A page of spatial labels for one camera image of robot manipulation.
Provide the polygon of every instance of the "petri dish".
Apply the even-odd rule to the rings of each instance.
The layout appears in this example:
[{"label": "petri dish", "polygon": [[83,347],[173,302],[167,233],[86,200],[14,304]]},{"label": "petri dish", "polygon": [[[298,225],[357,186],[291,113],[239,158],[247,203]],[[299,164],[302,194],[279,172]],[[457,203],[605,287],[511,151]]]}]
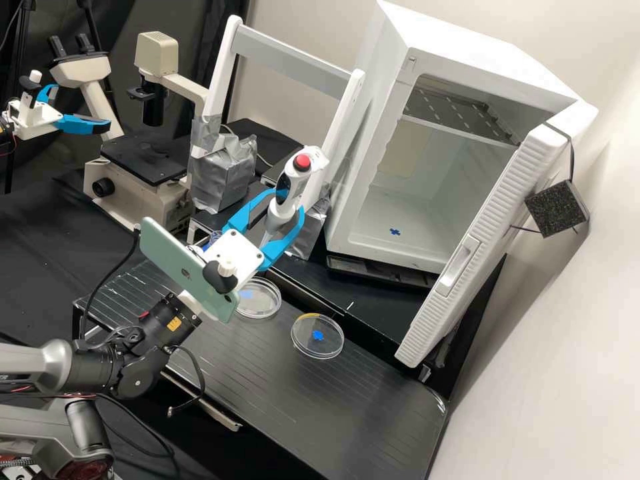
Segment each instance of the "petri dish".
[{"label": "petri dish", "polygon": [[236,311],[243,317],[259,320],[276,313],[282,305],[280,290],[273,282],[254,277],[238,292]]},{"label": "petri dish", "polygon": [[305,355],[328,360],[337,357],[345,344],[342,328],[321,313],[300,315],[291,327],[291,340]]}]

